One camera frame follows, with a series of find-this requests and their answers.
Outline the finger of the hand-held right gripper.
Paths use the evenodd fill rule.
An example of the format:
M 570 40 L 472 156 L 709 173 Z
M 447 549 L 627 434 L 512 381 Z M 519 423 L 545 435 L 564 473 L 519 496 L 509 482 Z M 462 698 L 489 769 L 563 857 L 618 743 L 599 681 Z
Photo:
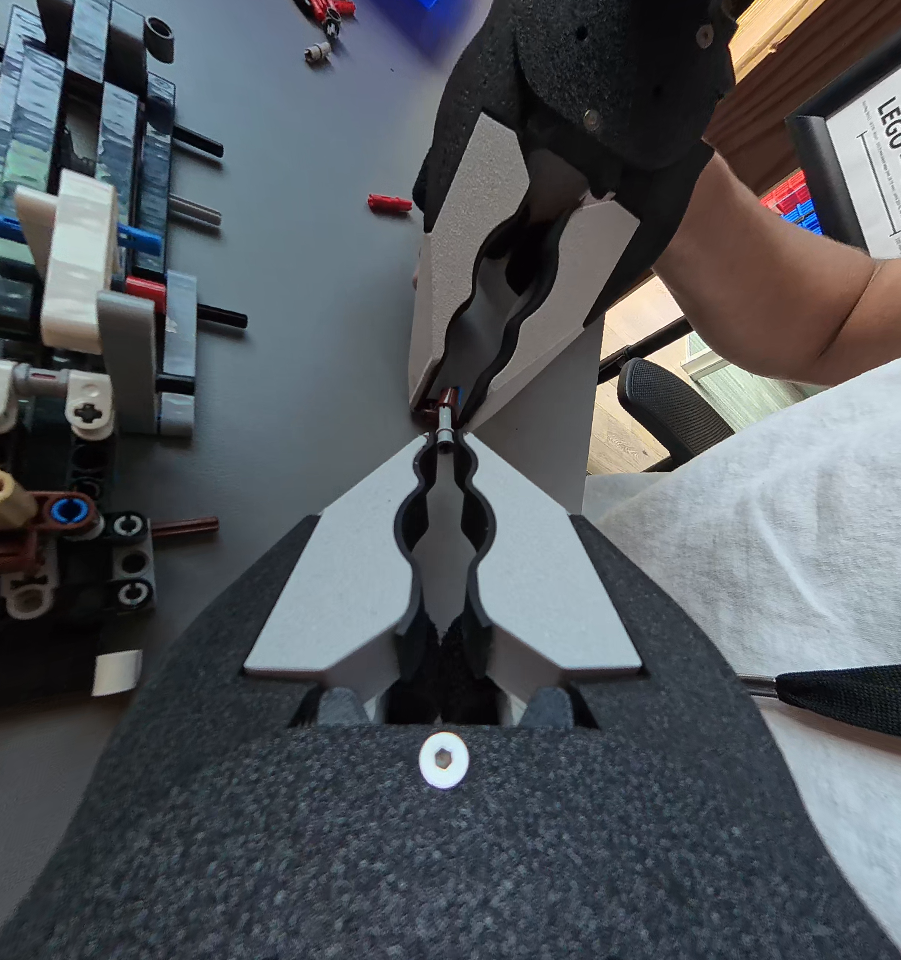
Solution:
M 473 300 L 482 250 L 518 214 L 528 189 L 515 131 L 481 113 L 433 228 L 422 237 L 408 357 L 412 414 L 423 414 L 449 327 Z
M 528 198 L 531 214 L 547 215 L 535 269 L 459 414 L 463 430 L 490 420 L 577 340 L 640 224 L 615 190 L 598 198 L 551 150 L 530 155 Z

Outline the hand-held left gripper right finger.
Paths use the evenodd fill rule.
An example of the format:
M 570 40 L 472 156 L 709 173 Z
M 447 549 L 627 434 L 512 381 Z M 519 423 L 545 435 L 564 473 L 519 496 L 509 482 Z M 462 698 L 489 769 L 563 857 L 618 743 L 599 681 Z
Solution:
M 641 656 L 578 532 L 582 516 L 461 432 L 454 479 L 474 555 L 452 637 L 479 704 L 517 725 L 539 690 L 638 677 Z

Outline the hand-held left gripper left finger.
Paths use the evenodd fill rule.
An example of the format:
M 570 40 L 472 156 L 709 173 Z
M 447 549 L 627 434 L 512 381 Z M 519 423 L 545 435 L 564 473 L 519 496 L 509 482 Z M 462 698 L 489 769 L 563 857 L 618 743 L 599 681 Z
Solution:
M 243 663 L 259 679 L 355 694 L 385 722 L 437 640 L 413 549 L 430 521 L 436 444 L 425 433 L 320 514 Z

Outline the brown lego connector with blue pin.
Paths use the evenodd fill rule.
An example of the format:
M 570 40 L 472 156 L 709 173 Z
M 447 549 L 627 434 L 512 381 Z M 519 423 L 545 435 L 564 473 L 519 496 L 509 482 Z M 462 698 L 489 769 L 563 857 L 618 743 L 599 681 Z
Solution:
M 459 386 L 440 390 L 433 398 L 425 398 L 420 402 L 416 415 L 425 423 L 437 426 L 441 411 L 448 411 L 449 421 L 453 427 L 459 423 L 463 405 L 463 392 Z

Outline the person's right forearm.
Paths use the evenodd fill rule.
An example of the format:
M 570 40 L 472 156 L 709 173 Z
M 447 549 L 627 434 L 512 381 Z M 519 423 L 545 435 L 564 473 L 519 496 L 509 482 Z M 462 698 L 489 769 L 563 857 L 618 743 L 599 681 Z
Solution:
M 703 341 L 751 374 L 832 387 L 901 358 L 901 258 L 779 217 L 718 153 L 653 270 Z

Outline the black metal bar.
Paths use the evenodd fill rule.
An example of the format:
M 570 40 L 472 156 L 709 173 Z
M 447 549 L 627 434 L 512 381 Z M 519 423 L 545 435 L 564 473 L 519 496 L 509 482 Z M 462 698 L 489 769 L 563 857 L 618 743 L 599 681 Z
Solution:
M 601 360 L 598 368 L 597 384 L 601 385 L 618 377 L 623 367 L 631 359 L 647 358 L 692 332 L 692 325 L 685 317 L 681 316 L 639 341 L 623 346 Z

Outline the wooden shelf board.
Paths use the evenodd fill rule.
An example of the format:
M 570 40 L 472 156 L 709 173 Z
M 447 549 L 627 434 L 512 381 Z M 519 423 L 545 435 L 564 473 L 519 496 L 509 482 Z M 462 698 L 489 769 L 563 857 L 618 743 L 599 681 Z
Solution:
M 786 119 L 901 30 L 901 1 L 822 2 L 737 81 L 706 138 L 756 195 L 799 166 Z

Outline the black mesh office chair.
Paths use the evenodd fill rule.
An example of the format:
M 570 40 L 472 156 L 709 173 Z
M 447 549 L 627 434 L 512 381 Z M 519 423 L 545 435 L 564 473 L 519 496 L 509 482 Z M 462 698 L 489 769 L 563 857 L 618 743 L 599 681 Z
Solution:
M 622 409 L 667 451 L 646 473 L 672 472 L 735 434 L 705 397 L 647 359 L 624 364 L 616 393 Z

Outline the red storage bin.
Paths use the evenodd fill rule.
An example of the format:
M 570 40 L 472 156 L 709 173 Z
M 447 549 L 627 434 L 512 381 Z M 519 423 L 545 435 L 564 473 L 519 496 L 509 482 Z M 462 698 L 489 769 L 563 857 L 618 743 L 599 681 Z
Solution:
M 798 222 L 814 210 L 812 196 L 802 169 L 778 183 L 760 199 L 761 204 L 790 222 Z

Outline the blue storage bin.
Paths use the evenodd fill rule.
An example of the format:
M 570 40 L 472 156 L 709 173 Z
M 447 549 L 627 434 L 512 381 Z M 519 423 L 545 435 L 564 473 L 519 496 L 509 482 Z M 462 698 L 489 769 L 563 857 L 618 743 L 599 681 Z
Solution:
M 777 210 L 781 219 L 812 234 L 824 235 L 817 216 L 817 209 L 811 198 L 782 200 L 777 204 Z

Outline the white shirt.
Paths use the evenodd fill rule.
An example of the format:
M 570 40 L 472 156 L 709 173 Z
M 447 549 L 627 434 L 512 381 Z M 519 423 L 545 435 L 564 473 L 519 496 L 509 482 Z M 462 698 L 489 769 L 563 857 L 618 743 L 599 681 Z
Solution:
M 589 476 L 583 515 L 739 675 L 901 665 L 901 358 L 673 472 Z M 901 951 L 901 740 L 757 705 L 833 860 Z

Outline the black framed instruction sign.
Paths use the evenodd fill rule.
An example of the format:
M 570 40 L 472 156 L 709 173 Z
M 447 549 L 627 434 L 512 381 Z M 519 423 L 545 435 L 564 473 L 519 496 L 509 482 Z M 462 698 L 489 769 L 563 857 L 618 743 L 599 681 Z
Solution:
M 901 258 L 901 31 L 786 117 L 823 233 Z

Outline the partly built lego vehicle frame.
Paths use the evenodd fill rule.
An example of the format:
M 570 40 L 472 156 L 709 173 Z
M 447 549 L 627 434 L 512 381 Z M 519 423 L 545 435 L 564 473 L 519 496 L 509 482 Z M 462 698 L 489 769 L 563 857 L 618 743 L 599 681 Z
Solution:
M 172 147 L 220 160 L 180 126 L 169 25 L 121 2 L 11 10 L 0 44 L 0 709 L 132 690 L 139 649 L 118 618 L 156 603 L 156 540 L 217 517 L 154 522 L 110 509 L 124 435 L 188 441 L 199 302 L 168 267 L 169 214 L 220 214 L 170 192 Z

